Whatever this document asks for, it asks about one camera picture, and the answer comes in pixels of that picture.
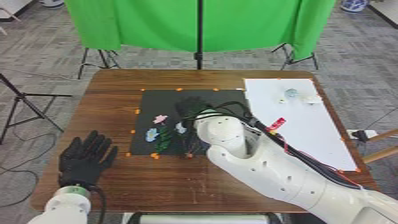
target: gray carpet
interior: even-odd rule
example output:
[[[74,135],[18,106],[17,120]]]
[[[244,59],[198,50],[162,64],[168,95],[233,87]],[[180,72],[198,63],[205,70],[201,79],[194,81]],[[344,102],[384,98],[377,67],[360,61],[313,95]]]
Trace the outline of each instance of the gray carpet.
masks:
[[[0,72],[26,92],[75,95],[72,99],[58,100],[49,113],[56,122],[66,127],[97,68],[86,69],[82,81],[74,80],[84,49],[66,8],[49,10],[34,5],[20,18],[24,20],[20,23],[2,23],[10,36],[0,35]],[[347,129],[365,128],[398,106],[398,30],[392,28],[370,10],[351,15],[337,8],[317,55],[319,71],[313,71],[312,61],[290,66],[289,69],[317,73],[345,127]],[[207,69],[280,70],[283,64],[283,52],[273,54],[271,49],[207,53],[205,58]],[[95,51],[90,60],[100,63]],[[134,47],[123,47],[118,61],[123,68],[196,68],[191,53]],[[36,97],[34,102],[45,105],[47,100]],[[11,104],[13,93],[0,85],[0,125],[6,122]],[[31,115],[27,108],[20,107],[20,110],[24,111],[18,112],[17,120]],[[398,112],[392,113],[370,129],[386,131],[397,127]],[[49,132],[59,134],[45,121],[18,126],[15,132],[26,139]],[[361,153],[376,152],[397,142],[398,139],[392,138],[381,143],[372,143],[367,149],[361,147]],[[24,142],[10,132],[6,144],[0,146],[2,166],[11,167],[40,155],[50,144],[50,136]],[[42,174],[50,156],[52,151],[20,168]],[[370,164],[383,191],[395,198],[398,198],[397,162],[398,156],[392,156]],[[29,174],[4,174],[0,176],[0,205],[18,200],[33,187],[34,178]],[[0,223],[27,223],[36,214],[26,201],[0,208]],[[120,220],[122,216],[111,215],[107,223],[120,223]]]

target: white sheet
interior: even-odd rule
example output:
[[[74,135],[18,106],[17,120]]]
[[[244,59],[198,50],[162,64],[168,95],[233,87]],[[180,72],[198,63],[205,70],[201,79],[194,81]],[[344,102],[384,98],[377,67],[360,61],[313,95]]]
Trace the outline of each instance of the white sheet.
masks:
[[[289,89],[299,90],[299,97],[280,103]],[[305,151],[322,163],[345,171],[358,166],[342,141],[338,128],[326,104],[310,105],[303,97],[317,95],[310,79],[246,79],[246,97],[255,116],[267,126],[283,117],[287,123],[280,128],[289,144]]]

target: green backdrop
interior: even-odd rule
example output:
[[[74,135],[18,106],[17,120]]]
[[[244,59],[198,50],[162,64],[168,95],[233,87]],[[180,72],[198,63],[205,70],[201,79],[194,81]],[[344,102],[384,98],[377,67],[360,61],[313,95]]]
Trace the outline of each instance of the green backdrop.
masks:
[[[196,52],[198,0],[66,0],[84,46]],[[290,43],[312,56],[335,0],[205,0],[205,52]]]

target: wooden table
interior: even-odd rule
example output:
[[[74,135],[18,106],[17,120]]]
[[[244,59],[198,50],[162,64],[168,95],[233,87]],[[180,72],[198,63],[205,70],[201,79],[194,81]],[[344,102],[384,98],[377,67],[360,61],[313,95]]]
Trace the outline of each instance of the wooden table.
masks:
[[[305,210],[292,204],[264,197],[239,182],[209,161],[207,156],[180,159],[162,156],[127,156],[130,151],[132,129],[136,127],[136,109],[141,105],[141,89],[237,89],[244,88],[244,78],[313,79],[337,127],[347,139],[347,146],[361,173],[349,172],[349,177],[369,187],[377,188],[370,172],[333,105],[315,76],[292,71],[184,71],[184,70],[102,70],[91,81],[86,96],[75,112],[65,136],[42,177],[33,206],[43,210],[52,194],[59,188],[59,153],[75,136],[86,137],[98,130],[120,146],[114,167],[106,171],[100,186],[107,193],[109,212],[226,212],[299,213]],[[93,197],[95,209],[100,207]]]

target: pink flower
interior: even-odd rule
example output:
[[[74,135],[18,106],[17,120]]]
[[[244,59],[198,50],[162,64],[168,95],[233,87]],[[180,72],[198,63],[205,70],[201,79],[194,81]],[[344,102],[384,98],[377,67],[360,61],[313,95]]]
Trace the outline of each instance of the pink flower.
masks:
[[[168,119],[168,117],[170,117],[168,115],[159,115],[155,117],[154,123],[159,124],[161,122],[164,122],[164,120]]]

